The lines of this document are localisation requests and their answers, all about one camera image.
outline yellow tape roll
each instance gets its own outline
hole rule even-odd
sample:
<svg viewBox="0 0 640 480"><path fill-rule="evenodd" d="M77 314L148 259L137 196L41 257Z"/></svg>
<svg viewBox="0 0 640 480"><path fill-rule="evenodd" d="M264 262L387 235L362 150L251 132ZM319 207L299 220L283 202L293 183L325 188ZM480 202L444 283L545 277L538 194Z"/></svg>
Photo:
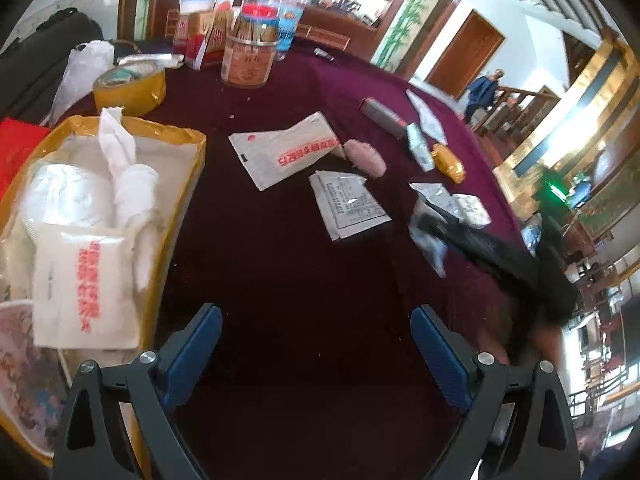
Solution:
<svg viewBox="0 0 640 480"><path fill-rule="evenodd" d="M122 106L123 114L139 117L166 96L164 66L158 61L133 61L112 68L94 83L95 109Z"/></svg>

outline metal screw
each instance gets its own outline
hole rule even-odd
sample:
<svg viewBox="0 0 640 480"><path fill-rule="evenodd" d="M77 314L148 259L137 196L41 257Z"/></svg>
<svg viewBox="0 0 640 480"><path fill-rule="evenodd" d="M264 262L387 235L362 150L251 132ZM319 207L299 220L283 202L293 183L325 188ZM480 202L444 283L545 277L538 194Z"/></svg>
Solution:
<svg viewBox="0 0 640 480"><path fill-rule="evenodd" d="M495 357L489 354L489 352L480 352L478 354L478 362L482 363L483 365L490 366L495 363Z"/></svg>
<svg viewBox="0 0 640 480"><path fill-rule="evenodd" d="M540 369L550 374L554 371L554 366L549 361L540 361Z"/></svg>
<svg viewBox="0 0 640 480"><path fill-rule="evenodd" d="M80 365L80 371L83 374L89 373L91 370L95 368L95 361L85 361Z"/></svg>
<svg viewBox="0 0 640 480"><path fill-rule="evenodd" d="M156 353L152 352L151 350L142 352L142 354L140 354L140 362L144 365L148 365L155 361L156 357L158 357Z"/></svg>

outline blue label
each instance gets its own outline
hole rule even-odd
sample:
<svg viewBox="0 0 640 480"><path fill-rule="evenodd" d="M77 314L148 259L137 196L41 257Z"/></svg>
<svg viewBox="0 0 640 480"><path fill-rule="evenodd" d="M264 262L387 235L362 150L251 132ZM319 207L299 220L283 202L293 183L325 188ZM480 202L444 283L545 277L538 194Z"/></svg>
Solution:
<svg viewBox="0 0 640 480"><path fill-rule="evenodd" d="M302 16L300 7L281 7L280 8L280 27L278 29L278 51L285 52L289 50L291 41L296 35L296 27Z"/></svg>

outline brown door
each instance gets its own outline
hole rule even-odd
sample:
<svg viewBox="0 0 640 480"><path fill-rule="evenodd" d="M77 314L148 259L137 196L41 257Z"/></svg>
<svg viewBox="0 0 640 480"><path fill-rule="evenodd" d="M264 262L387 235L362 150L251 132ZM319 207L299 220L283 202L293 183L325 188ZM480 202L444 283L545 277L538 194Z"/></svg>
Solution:
<svg viewBox="0 0 640 480"><path fill-rule="evenodd" d="M425 81L460 99L503 41L504 36L472 10Z"/></svg>

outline red lid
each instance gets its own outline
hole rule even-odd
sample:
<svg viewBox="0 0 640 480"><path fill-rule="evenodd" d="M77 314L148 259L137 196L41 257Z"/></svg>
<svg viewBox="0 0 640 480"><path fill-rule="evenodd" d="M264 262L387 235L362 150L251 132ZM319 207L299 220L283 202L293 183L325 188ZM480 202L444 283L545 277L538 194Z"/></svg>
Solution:
<svg viewBox="0 0 640 480"><path fill-rule="evenodd" d="M262 4L244 4L241 13L258 18L277 18L278 9Z"/></svg>

